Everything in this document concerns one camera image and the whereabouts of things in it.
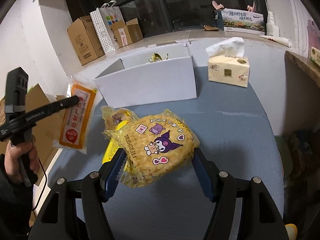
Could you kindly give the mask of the person's left hand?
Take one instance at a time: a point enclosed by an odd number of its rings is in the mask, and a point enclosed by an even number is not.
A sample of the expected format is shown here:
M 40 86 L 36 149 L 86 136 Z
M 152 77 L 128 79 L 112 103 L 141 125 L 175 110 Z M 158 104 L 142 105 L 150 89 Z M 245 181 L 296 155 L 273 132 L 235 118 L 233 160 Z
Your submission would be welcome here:
M 40 169 L 40 161 L 35 142 L 23 142 L 14 146 L 9 140 L 5 152 L 4 168 L 7 176 L 14 183 L 22 183 L 23 178 L 20 173 L 20 157 L 28 156 L 30 169 L 37 174 Z

